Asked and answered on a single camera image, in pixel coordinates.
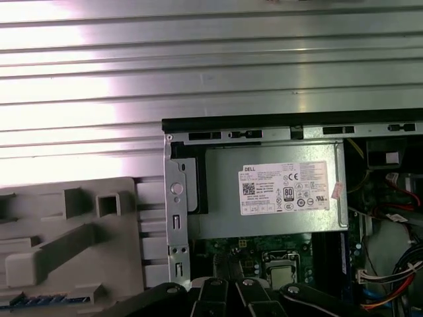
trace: barcode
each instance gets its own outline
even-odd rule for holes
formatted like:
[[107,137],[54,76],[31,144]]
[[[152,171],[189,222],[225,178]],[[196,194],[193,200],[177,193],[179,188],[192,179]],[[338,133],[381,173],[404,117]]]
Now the barcode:
[[244,183],[243,192],[244,192],[244,195],[255,195],[256,188],[254,186],[254,183]]

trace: power supply label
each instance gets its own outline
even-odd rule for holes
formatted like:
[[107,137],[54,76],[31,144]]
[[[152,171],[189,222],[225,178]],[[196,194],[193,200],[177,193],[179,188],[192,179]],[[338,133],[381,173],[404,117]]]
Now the power supply label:
[[242,215],[330,207],[326,162],[244,165],[238,177]]

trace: yellow wire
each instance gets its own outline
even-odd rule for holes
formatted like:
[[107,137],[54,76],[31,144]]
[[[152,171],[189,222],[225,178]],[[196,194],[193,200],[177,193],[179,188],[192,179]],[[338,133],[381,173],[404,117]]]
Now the yellow wire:
[[363,150],[360,149],[360,147],[358,146],[358,144],[356,142],[354,142],[350,138],[348,138],[347,141],[351,143],[351,145],[353,146],[353,148],[355,148],[357,150],[358,154],[362,157],[362,159],[364,159],[364,152],[363,152]]
[[354,193],[354,192],[358,191],[358,190],[359,190],[361,187],[363,187],[363,186],[364,186],[364,184],[368,181],[369,177],[370,177],[370,171],[369,171],[369,170],[366,170],[365,175],[364,175],[364,177],[363,177],[362,181],[361,181],[360,183],[358,183],[358,184],[357,184],[354,188],[352,188],[351,190],[348,190],[348,191],[347,191],[347,193],[348,193],[348,194],[350,194],[350,193]]

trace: screw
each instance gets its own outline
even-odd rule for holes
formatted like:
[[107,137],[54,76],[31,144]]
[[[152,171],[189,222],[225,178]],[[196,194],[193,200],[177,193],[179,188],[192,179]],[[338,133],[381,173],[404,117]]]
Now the screw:
[[222,284],[222,281],[220,279],[215,279],[210,284],[212,284],[214,286],[218,286],[218,285],[221,285]]
[[288,292],[290,292],[291,294],[298,294],[299,288],[296,287],[296,286],[290,286],[290,287],[288,287]]
[[245,286],[251,286],[251,285],[253,285],[253,284],[254,284],[254,281],[253,281],[252,279],[245,279],[245,280],[243,281],[243,284],[244,284]]
[[170,289],[167,290],[167,292],[170,294],[177,293],[178,289],[176,287],[171,287]]

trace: power connector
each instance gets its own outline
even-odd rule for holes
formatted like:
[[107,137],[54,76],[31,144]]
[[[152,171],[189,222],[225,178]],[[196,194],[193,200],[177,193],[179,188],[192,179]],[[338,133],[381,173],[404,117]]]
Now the power connector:
[[367,270],[365,269],[358,269],[356,272],[356,281],[358,284],[366,284],[367,281],[362,279],[362,273],[367,274]]

